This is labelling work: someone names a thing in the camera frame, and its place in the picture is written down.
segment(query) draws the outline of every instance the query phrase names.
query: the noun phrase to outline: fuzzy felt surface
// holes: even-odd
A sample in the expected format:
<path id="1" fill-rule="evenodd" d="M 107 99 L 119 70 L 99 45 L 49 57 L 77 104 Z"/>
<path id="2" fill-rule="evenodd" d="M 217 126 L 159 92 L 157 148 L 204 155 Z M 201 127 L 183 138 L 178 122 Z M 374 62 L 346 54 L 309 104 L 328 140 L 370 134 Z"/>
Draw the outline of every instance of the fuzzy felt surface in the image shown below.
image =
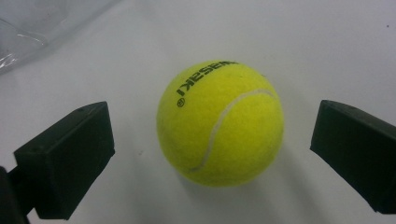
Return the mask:
<path id="1" fill-rule="evenodd" d="M 177 75 L 157 114 L 163 154 L 188 179 L 235 186 L 260 174 L 283 135 L 275 89 L 241 63 L 210 61 Z"/>

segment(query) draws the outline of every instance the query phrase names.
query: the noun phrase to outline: plastic wrap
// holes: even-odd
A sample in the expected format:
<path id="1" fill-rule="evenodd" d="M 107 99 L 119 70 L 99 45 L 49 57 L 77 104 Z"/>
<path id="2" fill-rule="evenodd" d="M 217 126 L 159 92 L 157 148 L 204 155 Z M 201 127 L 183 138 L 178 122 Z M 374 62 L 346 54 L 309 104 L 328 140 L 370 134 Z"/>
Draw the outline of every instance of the plastic wrap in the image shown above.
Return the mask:
<path id="1" fill-rule="evenodd" d="M 0 0 L 0 73 L 120 0 Z"/>

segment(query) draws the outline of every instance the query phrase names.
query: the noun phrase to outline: white table surface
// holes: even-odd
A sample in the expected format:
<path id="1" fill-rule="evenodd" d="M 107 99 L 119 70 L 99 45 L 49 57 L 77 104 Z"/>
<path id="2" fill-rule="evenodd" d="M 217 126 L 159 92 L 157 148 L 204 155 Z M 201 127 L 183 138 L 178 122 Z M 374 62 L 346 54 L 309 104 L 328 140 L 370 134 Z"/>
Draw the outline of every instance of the white table surface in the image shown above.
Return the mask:
<path id="1" fill-rule="evenodd" d="M 324 2 L 123 0 L 0 75 L 0 164 L 11 170 L 18 147 L 107 101 L 116 155 L 67 223 L 396 223 L 309 150 L 323 99 L 396 124 L 396 2 Z M 157 140 L 166 85 L 211 59 L 265 74 L 284 108 L 276 160 L 237 188 L 185 180 Z"/>

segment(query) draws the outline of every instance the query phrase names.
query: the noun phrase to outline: black foam pad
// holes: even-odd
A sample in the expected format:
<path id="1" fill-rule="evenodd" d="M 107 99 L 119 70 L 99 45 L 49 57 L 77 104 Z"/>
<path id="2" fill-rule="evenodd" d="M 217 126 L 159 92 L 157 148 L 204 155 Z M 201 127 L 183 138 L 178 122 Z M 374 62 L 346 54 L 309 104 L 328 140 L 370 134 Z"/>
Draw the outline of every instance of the black foam pad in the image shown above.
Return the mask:
<path id="1" fill-rule="evenodd" d="M 396 127 L 353 106 L 322 101 L 311 149 L 376 212 L 396 213 Z"/>

